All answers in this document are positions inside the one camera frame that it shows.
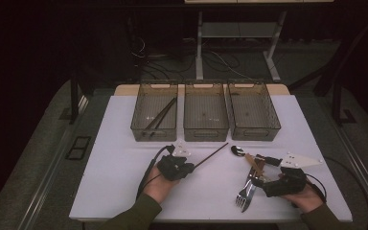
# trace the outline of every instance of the sleeve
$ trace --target sleeve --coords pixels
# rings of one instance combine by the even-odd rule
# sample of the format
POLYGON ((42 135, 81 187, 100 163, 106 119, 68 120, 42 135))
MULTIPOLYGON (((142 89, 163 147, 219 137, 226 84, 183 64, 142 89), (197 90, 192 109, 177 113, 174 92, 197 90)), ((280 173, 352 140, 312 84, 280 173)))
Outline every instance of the sleeve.
POLYGON ((161 210, 153 198, 141 194, 130 209, 105 222, 99 230, 146 230, 161 210))
POLYGON ((348 223, 340 222, 327 204, 323 204, 309 213, 301 215, 301 219, 311 230, 349 230, 354 229, 348 223))

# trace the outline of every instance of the metal fork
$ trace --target metal fork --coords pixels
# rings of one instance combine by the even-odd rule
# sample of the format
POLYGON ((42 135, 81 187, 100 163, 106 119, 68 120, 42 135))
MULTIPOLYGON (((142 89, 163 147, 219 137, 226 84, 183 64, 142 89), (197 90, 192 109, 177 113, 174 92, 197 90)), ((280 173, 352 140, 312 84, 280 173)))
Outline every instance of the metal fork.
POLYGON ((247 194, 248 194, 248 190, 247 187, 249 186, 249 184, 252 182, 251 179, 248 179, 246 181, 246 184, 244 185, 243 189, 241 189, 241 191, 238 193, 238 195, 236 196, 236 205, 238 205, 238 207, 243 207, 244 203, 246 202, 247 199, 247 194))

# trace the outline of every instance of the cable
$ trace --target cable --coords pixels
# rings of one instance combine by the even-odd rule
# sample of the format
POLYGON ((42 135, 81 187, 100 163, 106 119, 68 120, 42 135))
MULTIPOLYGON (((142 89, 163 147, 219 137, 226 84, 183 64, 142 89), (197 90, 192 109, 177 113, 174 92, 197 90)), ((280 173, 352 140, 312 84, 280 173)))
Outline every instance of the cable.
POLYGON ((139 36, 136 36, 137 38, 139 38, 141 41, 142 41, 142 44, 143 44, 143 46, 142 46, 142 48, 138 51, 138 54, 136 54, 135 52, 131 52, 134 56, 136 56, 136 57, 138 57, 138 58, 145 58, 146 56, 145 56, 145 54, 143 53, 144 52, 144 50, 145 50, 145 47, 146 47, 146 43, 145 43, 145 41, 141 38, 141 37, 139 37, 139 36))
POLYGON ((160 64, 157 64, 154 61, 150 61, 149 63, 150 64, 157 65, 157 66, 163 68, 165 71, 170 72, 170 73, 183 73, 183 72, 186 72, 189 69, 191 69, 191 66, 193 66, 194 62, 195 62, 195 58, 193 57, 193 58, 191 58, 190 65, 188 67, 186 67, 185 69, 182 69, 182 70, 171 70, 171 69, 167 69, 166 67, 164 67, 164 66, 162 66, 160 64))
POLYGON ((164 77, 166 77, 166 79, 170 79, 170 77, 161 69, 157 69, 156 67, 153 67, 153 66, 149 66, 149 65, 145 65, 144 67, 148 67, 150 69, 153 69, 153 70, 157 70, 158 72, 162 73, 164 75, 164 77))
POLYGON ((150 179, 148 182, 146 182, 146 184, 143 185, 143 189, 145 189, 145 187, 151 183, 151 181, 153 181, 155 178, 159 177, 160 175, 162 175, 162 173, 158 174, 157 176, 155 176, 154 178, 150 179))
POLYGON ((174 74, 178 75, 178 77, 180 77, 180 78, 181 78, 181 81, 180 81, 180 82, 183 82, 183 81, 184 81, 184 76, 182 76, 182 75, 180 74, 180 71, 170 71, 169 69, 165 68, 164 66, 159 65, 159 64, 156 64, 156 63, 152 63, 152 62, 150 62, 149 64, 157 65, 157 66, 159 66, 160 68, 164 69, 164 70, 165 70, 165 71, 167 71, 167 72, 174 73, 174 74))
POLYGON ((205 62, 211 69, 213 69, 215 71, 218 71, 218 72, 222 72, 222 73, 226 73, 226 72, 229 72, 230 71, 227 67, 224 70, 220 70, 220 69, 212 66, 212 64, 209 62, 209 60, 210 61, 213 61, 208 56, 202 55, 202 61, 205 62))
POLYGON ((331 157, 324 156, 324 158, 327 159, 327 160, 333 161, 336 164, 338 164, 339 166, 341 166, 342 168, 344 168, 352 176, 352 178, 355 180, 356 184, 359 186, 360 190, 363 193, 365 201, 366 201, 366 206, 367 206, 367 224, 366 224, 367 227, 366 227, 366 229, 368 230, 368 195, 366 194, 366 190, 364 189, 363 185, 360 183, 359 179, 355 176, 355 174, 350 169, 348 169, 348 167, 346 167, 345 165, 343 165, 342 163, 336 161, 335 159, 333 159, 331 157))
POLYGON ((214 54, 214 55, 216 55, 225 65, 226 65, 226 67, 230 70, 230 71, 232 71, 232 72, 234 72, 235 74, 237 74, 237 75, 239 75, 239 76, 242 76, 242 77, 245 77, 245 78, 247 78, 247 79, 252 79, 252 78, 250 78, 250 77, 248 77, 248 76, 246 76, 246 75, 243 75, 243 74, 241 74, 241 73, 239 73, 239 72, 237 72, 236 70, 234 70, 219 54, 217 54, 217 53, 215 53, 215 52, 213 52, 213 51, 209 51, 209 52, 211 52, 212 54, 214 54))
MULTIPOLYGON (((291 42, 291 45, 288 48, 291 49, 294 45, 295 45, 295 43, 291 42)), ((282 53, 276 61, 273 61, 275 63, 273 64, 273 66, 269 70, 272 70, 274 67, 276 67, 280 63, 280 60, 282 60, 285 55, 286 55, 286 53, 282 53)))
POLYGON ((158 156, 160 155, 161 152, 163 152, 164 150, 168 150, 169 152, 173 152, 174 150, 174 146, 171 145, 171 146, 165 146, 163 147, 162 149, 160 149, 160 151, 158 151, 156 153, 156 155, 154 156, 154 158, 150 161, 150 164, 148 166, 148 168, 146 169, 145 171, 145 174, 143 175, 143 178, 142 180, 140 181, 140 184, 139 184, 139 188, 137 189, 137 195, 136 195, 136 199, 139 197, 139 195, 143 192, 143 189, 145 188, 146 185, 148 185, 150 183, 150 181, 152 181, 153 179, 155 179, 157 176, 155 176, 154 178, 152 178, 149 182, 145 183, 146 180, 148 179, 149 177, 149 174, 150 174, 150 171, 151 169, 153 169, 154 165, 156 164, 156 160, 158 158, 158 156))
POLYGON ((325 200, 327 200, 327 190, 325 189, 324 184, 323 184, 323 183, 321 183, 321 181, 319 181, 319 179, 315 178, 314 176, 312 176, 312 175, 310 175, 310 174, 307 174, 307 173, 306 173, 306 175, 307 175, 307 176, 309 176, 309 177, 311 177, 312 179, 316 180, 316 182, 318 182, 318 183, 322 186, 322 189, 324 190, 324 197, 325 197, 325 200))
POLYGON ((230 65, 229 63, 228 63, 228 61, 226 61, 225 59, 223 59, 222 57, 221 57, 221 55, 220 54, 218 54, 218 53, 216 53, 216 52, 214 52, 214 51, 211 51, 211 50, 205 50, 206 52, 210 52, 211 54, 213 54, 213 55, 215 55, 216 57, 218 57, 219 58, 219 60, 220 61, 215 61, 215 60, 213 60, 213 59, 211 59, 211 61, 212 62, 214 62, 214 63, 216 63, 216 64, 219 64, 219 65, 222 65, 222 66, 225 66, 225 67, 227 67, 227 68, 238 68, 239 66, 241 66, 241 62, 238 60, 238 58, 237 57, 235 57, 234 55, 229 55, 229 56, 231 56, 234 60, 235 60, 235 62, 236 62, 236 64, 235 65, 230 65))
POLYGON ((180 73, 176 73, 176 74, 181 78, 180 83, 184 83, 184 80, 185 80, 184 76, 182 76, 182 74, 180 74, 180 73))
POLYGON ((149 71, 144 70, 144 69, 142 69, 142 71, 143 71, 143 72, 145 72, 145 73, 147 73, 147 74, 149 74, 149 75, 151 75, 154 79, 156 79, 156 80, 160 80, 160 79, 159 79, 159 78, 157 78, 157 76, 155 76, 152 72, 149 72, 149 71))

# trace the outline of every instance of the human hand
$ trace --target human hand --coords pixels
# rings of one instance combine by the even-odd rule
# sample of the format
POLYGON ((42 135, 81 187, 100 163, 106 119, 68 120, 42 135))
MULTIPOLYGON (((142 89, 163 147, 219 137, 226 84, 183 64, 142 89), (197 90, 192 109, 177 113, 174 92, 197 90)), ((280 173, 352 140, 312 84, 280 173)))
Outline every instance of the human hand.
POLYGON ((151 196, 159 204, 169 195, 170 190, 179 183, 179 180, 170 181, 154 166, 149 174, 143 193, 151 196))
POLYGON ((298 194, 282 195, 281 197, 297 205, 303 213, 309 213, 324 203, 309 184, 306 184, 303 191, 298 194))

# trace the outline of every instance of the storage bin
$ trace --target storage bin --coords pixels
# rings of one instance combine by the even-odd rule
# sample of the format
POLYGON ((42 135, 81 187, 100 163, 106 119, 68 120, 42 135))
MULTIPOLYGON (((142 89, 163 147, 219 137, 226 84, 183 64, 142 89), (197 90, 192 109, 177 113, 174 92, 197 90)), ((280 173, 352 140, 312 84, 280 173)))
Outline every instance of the storage bin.
POLYGON ((177 139, 177 80, 142 80, 130 129, 138 142, 177 139))
POLYGON ((226 101, 233 140, 273 141, 281 125, 262 80, 228 80, 226 101))
POLYGON ((223 80, 186 80, 184 139, 223 142, 229 131, 223 80))

